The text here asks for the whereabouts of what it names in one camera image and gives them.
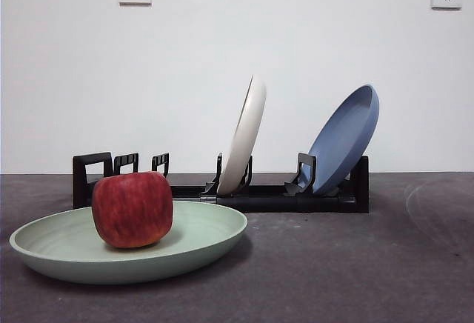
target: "black dish rack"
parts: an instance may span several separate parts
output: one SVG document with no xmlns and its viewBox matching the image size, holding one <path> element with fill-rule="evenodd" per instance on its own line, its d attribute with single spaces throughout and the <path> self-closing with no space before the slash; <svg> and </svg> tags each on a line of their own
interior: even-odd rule
<svg viewBox="0 0 474 323">
<path fill-rule="evenodd" d="M 369 158 L 362 156 L 350 171 L 350 177 L 343 180 L 329 193 L 320 196 L 313 194 L 316 180 L 315 156 L 298 154 L 298 171 L 291 182 L 283 184 L 251 184 L 252 156 L 250 157 L 240 186 L 228 196 L 217 194 L 221 177 L 222 153 L 217 156 L 216 176 L 211 182 L 199 186 L 171 186 L 173 198 L 178 200 L 209 202 L 231 207 L 241 212 L 337 212 L 369 213 Z M 104 164 L 103 177 L 120 174 L 120 168 L 132 164 L 133 172 L 138 171 L 138 153 L 116 156 L 112 163 L 111 153 L 94 153 L 73 157 L 73 208 L 91 205 L 93 188 L 98 180 L 88 181 L 86 166 Z M 307 165 L 310 180 L 301 187 L 298 180 L 301 169 Z M 170 154 L 165 153 L 152 158 L 152 171 L 164 166 L 166 177 L 170 166 Z"/>
</svg>

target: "white wall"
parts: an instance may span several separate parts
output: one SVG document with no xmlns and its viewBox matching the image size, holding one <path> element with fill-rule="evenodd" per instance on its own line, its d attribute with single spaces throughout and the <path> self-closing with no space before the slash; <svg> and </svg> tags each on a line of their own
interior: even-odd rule
<svg viewBox="0 0 474 323">
<path fill-rule="evenodd" d="M 252 73 L 267 83 L 256 171 L 293 171 L 338 104 L 381 100 L 372 171 L 474 170 L 474 0 L 2 0 L 2 171 L 170 152 L 212 172 Z"/>
</svg>

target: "gray surface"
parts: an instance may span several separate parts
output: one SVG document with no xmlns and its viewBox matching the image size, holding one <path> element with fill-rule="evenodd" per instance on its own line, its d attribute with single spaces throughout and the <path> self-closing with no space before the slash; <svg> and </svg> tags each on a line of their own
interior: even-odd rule
<svg viewBox="0 0 474 323">
<path fill-rule="evenodd" d="M 71 208 L 71 177 L 2 176 L 1 322 L 473 322 L 474 174 L 370 181 L 369 215 L 249 213 L 210 266 L 101 287 L 43 277 L 7 243 Z"/>
</svg>

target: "light green plate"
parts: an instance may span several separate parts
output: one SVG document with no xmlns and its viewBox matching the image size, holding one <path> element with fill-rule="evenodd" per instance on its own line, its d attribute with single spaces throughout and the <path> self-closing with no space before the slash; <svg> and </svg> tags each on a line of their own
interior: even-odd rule
<svg viewBox="0 0 474 323">
<path fill-rule="evenodd" d="M 211 263 L 241 238 L 247 218 L 202 202 L 173 202 L 173 226 L 158 243 L 114 249 L 97 234 L 90 207 L 37 219 L 16 230 L 10 244 L 23 262 L 46 276 L 85 284 L 163 279 Z"/>
</svg>

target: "red apple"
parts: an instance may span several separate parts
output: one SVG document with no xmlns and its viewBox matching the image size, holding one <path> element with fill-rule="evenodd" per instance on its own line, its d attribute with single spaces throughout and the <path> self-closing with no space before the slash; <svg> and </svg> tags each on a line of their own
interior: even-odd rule
<svg viewBox="0 0 474 323">
<path fill-rule="evenodd" d="M 156 171 L 104 177 L 94 187 L 92 214 L 97 232 L 109 245 L 152 244 L 171 228 L 171 187 Z"/>
</svg>

